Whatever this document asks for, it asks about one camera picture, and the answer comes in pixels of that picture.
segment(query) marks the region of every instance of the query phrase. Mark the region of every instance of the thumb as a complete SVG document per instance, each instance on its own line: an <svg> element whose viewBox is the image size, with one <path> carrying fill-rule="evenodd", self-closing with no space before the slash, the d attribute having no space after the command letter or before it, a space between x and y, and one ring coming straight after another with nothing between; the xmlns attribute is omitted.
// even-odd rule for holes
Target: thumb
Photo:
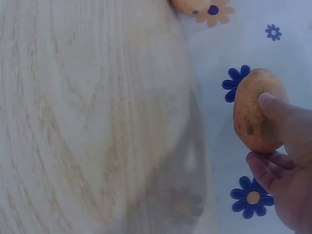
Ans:
<svg viewBox="0 0 312 234"><path fill-rule="evenodd" d="M304 109L292 106L269 93L263 93L259 97L259 105L266 118L284 127L285 122L294 114L301 113Z"/></svg>

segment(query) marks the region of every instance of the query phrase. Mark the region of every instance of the orange flower center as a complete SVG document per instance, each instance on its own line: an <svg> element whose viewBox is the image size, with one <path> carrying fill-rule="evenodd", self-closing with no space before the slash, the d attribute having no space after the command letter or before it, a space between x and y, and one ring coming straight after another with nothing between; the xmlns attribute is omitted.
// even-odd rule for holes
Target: orange flower center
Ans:
<svg viewBox="0 0 312 234"><path fill-rule="evenodd" d="M260 200L260 194L256 191L253 191L247 195L247 202L249 204L257 204Z"/></svg>

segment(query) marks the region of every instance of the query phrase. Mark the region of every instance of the fingernail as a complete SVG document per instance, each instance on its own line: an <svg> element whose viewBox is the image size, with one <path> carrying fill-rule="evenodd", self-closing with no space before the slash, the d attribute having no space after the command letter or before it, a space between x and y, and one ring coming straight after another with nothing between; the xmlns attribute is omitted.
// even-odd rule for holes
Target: fingernail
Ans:
<svg viewBox="0 0 312 234"><path fill-rule="evenodd" d="M276 98L273 95L271 95L270 93L262 93L259 96L259 104L261 105L262 103L266 102L267 100L271 99L271 98Z"/></svg>

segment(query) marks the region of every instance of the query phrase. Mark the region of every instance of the wooden cutting board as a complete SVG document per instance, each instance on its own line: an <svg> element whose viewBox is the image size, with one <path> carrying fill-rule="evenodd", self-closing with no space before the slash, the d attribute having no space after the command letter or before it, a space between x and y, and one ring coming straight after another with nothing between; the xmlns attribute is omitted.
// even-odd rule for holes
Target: wooden cutting board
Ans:
<svg viewBox="0 0 312 234"><path fill-rule="evenodd" d="M0 233L166 233L146 207L194 179L176 163L188 157L205 165L213 214L194 74L165 0L3 0L0 62Z"/></svg>

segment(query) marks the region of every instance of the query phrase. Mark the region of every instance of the orange flower print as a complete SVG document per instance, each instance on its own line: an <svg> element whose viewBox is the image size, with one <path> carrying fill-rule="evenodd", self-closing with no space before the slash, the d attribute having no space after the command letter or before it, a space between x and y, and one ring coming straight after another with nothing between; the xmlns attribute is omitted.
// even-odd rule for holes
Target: orange flower print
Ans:
<svg viewBox="0 0 312 234"><path fill-rule="evenodd" d="M212 0L208 11L202 11L195 16L197 23L207 21L208 27L217 26L218 22L228 23L230 21L227 15L234 14L235 9L227 6L230 0Z"/></svg>

